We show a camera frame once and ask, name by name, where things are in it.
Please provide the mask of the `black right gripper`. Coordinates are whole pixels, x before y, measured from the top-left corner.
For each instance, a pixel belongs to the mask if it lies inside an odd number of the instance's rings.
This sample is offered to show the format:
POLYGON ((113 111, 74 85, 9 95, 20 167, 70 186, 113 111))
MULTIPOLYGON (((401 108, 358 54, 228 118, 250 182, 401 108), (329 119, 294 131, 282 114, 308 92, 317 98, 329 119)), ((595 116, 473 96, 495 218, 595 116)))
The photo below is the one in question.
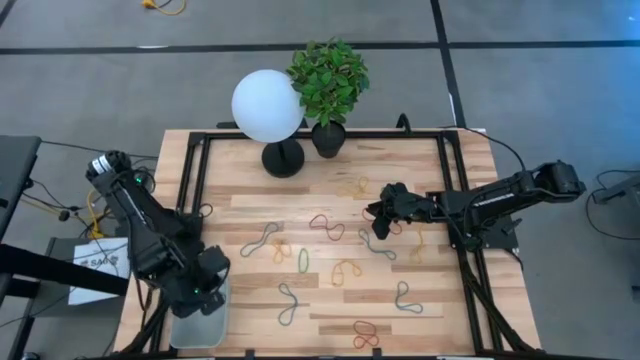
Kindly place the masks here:
POLYGON ((372 222, 372 230, 378 239, 388 237, 392 222, 434 222, 432 200, 409 192, 404 183, 387 184, 380 199, 366 207, 367 213, 377 216, 372 222))

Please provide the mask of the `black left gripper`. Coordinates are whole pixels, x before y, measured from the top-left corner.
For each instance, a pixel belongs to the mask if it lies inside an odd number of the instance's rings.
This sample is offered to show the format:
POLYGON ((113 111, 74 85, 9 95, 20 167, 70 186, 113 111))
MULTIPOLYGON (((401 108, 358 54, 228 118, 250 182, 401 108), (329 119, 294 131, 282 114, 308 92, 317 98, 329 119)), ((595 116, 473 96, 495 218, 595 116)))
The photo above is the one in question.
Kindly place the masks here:
POLYGON ((210 315, 225 304, 221 293, 229 275, 231 262, 220 246, 212 246, 198 254, 177 276, 169 292, 170 308, 178 318, 200 311, 210 315))

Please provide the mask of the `red rubber band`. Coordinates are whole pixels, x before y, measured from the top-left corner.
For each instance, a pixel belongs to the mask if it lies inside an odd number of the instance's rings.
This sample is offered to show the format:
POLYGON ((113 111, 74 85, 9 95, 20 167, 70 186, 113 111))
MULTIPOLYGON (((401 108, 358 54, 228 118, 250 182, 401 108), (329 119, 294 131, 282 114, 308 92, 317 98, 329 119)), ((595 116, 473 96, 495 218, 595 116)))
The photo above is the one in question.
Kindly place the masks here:
POLYGON ((328 217, 324 214, 314 216, 308 223, 311 230, 324 230, 330 241, 337 242, 342 239, 346 227, 342 223, 330 224, 328 217))
MULTIPOLYGON (((363 209, 363 210, 361 211, 361 216, 362 216, 362 218, 363 218, 365 221, 367 221, 367 222, 369 222, 369 223, 373 223, 373 222, 374 222, 374 220, 375 220, 375 218, 374 218, 374 217, 372 217, 372 216, 371 216, 371 215, 366 211, 366 209, 363 209)), ((390 232, 391 234, 393 234, 393 235, 400 235, 400 234, 402 233, 402 231, 403 231, 403 228, 402 228, 402 226, 401 226, 399 223, 391 223, 391 227, 390 227, 390 229, 389 229, 389 232, 390 232)))
POLYGON ((379 344, 377 327, 373 323, 357 320, 353 324, 353 330, 355 332, 353 346, 356 349, 362 349, 365 346, 376 347, 379 344))

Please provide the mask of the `teal rubber band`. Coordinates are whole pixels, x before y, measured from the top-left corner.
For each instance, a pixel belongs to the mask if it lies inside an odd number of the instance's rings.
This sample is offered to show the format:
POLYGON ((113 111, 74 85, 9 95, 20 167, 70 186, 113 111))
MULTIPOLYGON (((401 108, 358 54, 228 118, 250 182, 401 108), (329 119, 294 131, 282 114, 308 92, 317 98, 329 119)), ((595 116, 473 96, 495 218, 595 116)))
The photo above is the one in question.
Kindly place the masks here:
POLYGON ((250 257, 252 253, 264 246, 271 234, 279 232, 281 225, 277 222, 269 222, 265 225, 260 238, 246 243, 239 251, 243 258, 250 257))
POLYGON ((410 291, 409 284, 406 281, 399 281, 396 286, 396 296, 394 300, 395 307, 400 311, 411 312, 413 314, 422 314, 424 307, 420 303, 402 303, 401 300, 410 291))
POLYGON ((377 255, 384 255, 390 261, 395 261, 397 259, 397 254, 392 250, 377 248, 373 245, 369 232, 363 228, 358 230, 359 238, 364 242, 365 246, 368 250, 377 255))
POLYGON ((279 313, 278 322, 281 326, 290 326, 293 322, 295 311, 299 306, 299 300, 286 283, 280 283, 278 290, 282 295, 291 299, 291 304, 279 313))

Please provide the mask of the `grey plastic bin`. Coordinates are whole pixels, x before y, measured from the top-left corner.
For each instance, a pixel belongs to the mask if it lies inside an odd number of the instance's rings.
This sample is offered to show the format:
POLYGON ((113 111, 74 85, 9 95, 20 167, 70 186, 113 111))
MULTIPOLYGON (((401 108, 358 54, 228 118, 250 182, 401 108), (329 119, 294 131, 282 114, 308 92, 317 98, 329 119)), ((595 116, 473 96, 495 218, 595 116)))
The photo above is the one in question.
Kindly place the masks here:
POLYGON ((169 344, 176 349, 205 349, 219 346, 227 333, 230 284, 226 280, 220 292, 225 303, 209 315, 196 311, 180 319, 173 315, 169 344))

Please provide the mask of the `white printed paper sheet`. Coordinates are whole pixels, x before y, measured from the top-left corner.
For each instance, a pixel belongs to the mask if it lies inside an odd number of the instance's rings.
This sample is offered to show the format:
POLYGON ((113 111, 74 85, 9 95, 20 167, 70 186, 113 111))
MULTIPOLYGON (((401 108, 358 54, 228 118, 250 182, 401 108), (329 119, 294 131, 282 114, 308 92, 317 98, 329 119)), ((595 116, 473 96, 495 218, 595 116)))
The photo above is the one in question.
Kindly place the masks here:
POLYGON ((126 237, 99 238, 76 245, 70 262, 74 264, 74 278, 67 304, 78 306, 126 293, 130 277, 126 237))

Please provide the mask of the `green plant in black pot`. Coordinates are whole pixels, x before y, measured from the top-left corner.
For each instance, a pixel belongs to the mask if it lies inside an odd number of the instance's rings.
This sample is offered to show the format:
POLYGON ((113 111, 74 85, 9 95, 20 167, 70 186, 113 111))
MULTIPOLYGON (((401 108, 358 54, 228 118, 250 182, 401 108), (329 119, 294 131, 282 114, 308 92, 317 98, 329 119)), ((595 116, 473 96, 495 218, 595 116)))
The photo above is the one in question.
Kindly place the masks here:
POLYGON ((304 118, 315 122, 311 140, 317 153, 336 157, 346 141, 347 116, 370 85, 362 55, 341 39, 311 41, 293 53, 286 73, 300 95, 304 118))

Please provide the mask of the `white globe lamp black base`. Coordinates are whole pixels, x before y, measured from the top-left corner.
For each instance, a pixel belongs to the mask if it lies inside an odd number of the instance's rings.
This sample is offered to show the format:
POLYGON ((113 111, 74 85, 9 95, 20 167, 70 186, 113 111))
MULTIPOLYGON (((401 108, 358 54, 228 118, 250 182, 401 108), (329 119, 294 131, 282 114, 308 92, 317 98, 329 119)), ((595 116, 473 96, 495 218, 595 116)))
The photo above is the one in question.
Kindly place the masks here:
POLYGON ((304 150, 294 138, 304 108, 292 84, 283 72, 261 69, 242 78, 232 94, 234 122, 248 138, 264 144, 262 165, 276 178, 294 176, 305 161, 304 150))

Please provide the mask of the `black desk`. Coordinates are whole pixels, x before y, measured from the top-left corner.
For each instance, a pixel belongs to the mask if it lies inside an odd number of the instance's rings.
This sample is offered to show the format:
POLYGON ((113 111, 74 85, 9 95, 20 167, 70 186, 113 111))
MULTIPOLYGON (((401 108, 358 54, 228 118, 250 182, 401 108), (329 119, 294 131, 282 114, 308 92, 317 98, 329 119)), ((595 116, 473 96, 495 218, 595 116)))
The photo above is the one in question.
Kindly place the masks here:
POLYGON ((0 242, 32 172, 40 144, 38 136, 0 135, 0 242))

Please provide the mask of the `black metal stand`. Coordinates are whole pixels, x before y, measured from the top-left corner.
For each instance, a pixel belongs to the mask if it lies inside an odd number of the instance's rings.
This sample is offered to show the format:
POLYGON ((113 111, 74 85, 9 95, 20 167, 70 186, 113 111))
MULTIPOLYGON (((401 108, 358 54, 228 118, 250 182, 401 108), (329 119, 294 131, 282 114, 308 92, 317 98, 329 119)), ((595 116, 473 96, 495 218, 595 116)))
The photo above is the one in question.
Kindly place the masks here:
POLYGON ((640 207, 640 172, 611 186, 602 185, 593 198, 596 204, 606 204, 614 198, 628 197, 640 207))

